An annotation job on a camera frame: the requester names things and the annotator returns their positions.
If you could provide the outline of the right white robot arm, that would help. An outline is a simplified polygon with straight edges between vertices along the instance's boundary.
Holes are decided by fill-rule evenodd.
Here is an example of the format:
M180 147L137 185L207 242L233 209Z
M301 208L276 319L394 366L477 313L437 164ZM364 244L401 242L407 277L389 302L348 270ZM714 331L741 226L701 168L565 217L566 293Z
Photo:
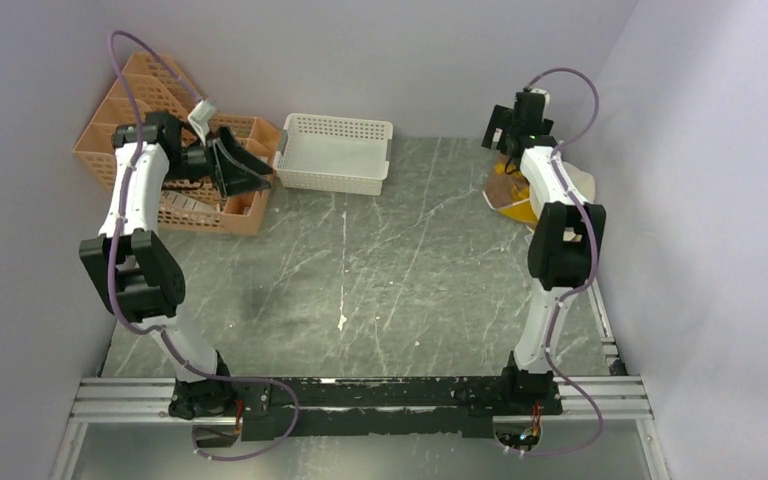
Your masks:
M498 152L483 196L488 206L532 231L526 266L533 294L523 334L503 371L502 406L522 414L551 394L552 352L571 301L593 280L606 221L593 203L593 179L567 171L553 122L545 118L546 91L524 88L512 106L494 107L483 147Z

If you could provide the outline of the cream white towel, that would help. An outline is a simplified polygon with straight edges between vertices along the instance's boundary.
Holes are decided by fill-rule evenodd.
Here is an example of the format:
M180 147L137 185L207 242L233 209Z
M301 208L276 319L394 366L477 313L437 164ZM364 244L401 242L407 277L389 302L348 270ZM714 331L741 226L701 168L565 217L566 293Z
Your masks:
M583 171L566 161L563 161L561 165L572 185L577 189L586 202L595 203L597 193L595 178L590 173Z

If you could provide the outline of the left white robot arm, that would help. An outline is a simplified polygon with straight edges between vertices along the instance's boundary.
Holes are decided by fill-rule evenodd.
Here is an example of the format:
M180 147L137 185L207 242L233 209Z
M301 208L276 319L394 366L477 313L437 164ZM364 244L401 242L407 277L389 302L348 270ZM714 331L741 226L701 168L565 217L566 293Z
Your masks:
M183 121L167 111L117 126L111 144L110 205L98 233L80 243L80 261L115 319L152 338L172 362L172 411L224 415L235 406L237 388L221 354L183 312L185 276L158 233L161 200L175 181L208 179L225 198L264 191L273 169L231 126Z

